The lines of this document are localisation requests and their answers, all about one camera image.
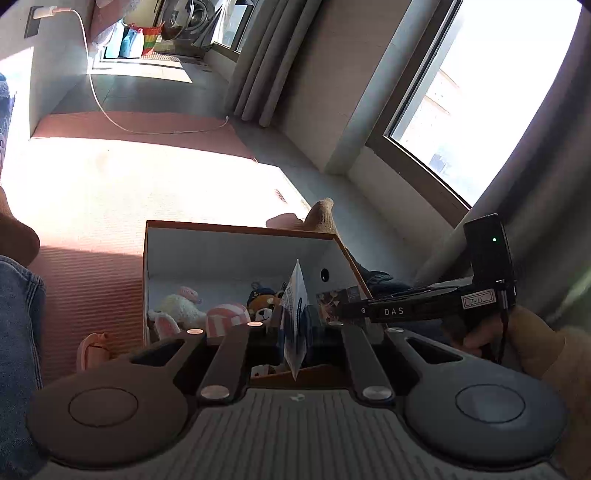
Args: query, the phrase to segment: gray floor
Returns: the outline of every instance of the gray floor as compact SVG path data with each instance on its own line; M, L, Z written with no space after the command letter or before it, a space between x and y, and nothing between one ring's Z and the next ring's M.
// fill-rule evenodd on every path
M98 66L108 72L112 64L101 62ZM179 67L184 69L192 83L121 74L93 75L97 97L107 111L175 112L224 118L222 99L226 80L207 66L170 64L162 68ZM53 113L97 110L84 78ZM412 278L417 266L412 248L347 178L320 173L285 135L273 127L263 129L236 118L230 121L256 159L279 167L310 205L325 197L335 201L333 213L339 233L362 265L370 270L387 271L400 280Z

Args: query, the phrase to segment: white wall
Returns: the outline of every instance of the white wall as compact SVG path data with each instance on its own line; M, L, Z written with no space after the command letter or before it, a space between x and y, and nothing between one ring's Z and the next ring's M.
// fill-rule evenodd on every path
M86 74L88 59L82 31L74 14L63 13L44 18L39 33L24 38L31 6L76 9L90 25L91 0L20 0L0 17L0 72L2 61L19 55L22 69L27 71L26 85L19 87L9 130L7 161L20 142L28 139L39 120L51 113L64 95Z
M453 228L370 148L363 147L349 170L349 179L426 260Z
M325 166L327 173L346 174L359 156L438 4L411 0Z
M141 0L135 10L125 16L125 22L135 23L138 27L151 27L154 23L154 8L157 0Z
M230 60L225 55L222 55L218 51L209 50L205 57L203 58L205 62L213 68L216 72L218 72L222 77L224 77L228 82L232 77L232 73L234 73L234 67L236 67L236 62Z
M323 171L410 0L324 0L275 122Z

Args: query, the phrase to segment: person's hand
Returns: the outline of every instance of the person's hand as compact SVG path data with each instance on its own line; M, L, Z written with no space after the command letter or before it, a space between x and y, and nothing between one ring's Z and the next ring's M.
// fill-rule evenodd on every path
M483 320L464 338L452 345L472 355L482 356L482 346L499 338L503 325L499 314ZM552 330L535 313L516 306L509 314L508 341L515 348L525 373L540 378L560 355L564 337Z

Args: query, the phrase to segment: detergent bottle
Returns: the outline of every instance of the detergent bottle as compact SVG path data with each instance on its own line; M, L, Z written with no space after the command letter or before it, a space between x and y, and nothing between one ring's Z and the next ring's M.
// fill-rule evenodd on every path
M119 57L130 58L129 52L131 49L131 40L137 35L137 32L130 28L125 38L121 41L121 49L119 50Z
M144 30L141 28L137 29L135 36L131 39L131 45L129 46L129 57L130 59L138 59L142 56L144 50Z

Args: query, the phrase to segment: window sill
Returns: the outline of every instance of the window sill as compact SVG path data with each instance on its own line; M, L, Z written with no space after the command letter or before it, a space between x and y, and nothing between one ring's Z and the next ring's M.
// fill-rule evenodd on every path
M232 60L234 62L237 62L238 57L240 56L239 52L237 52L236 50L232 50L231 48L228 48L227 46L222 45L221 43L214 42L212 44L212 50L215 50L218 53L221 53L222 55L224 55L225 57L229 58L230 60Z
M452 226L456 227L470 206L408 151L384 135L372 135L366 146L396 171Z

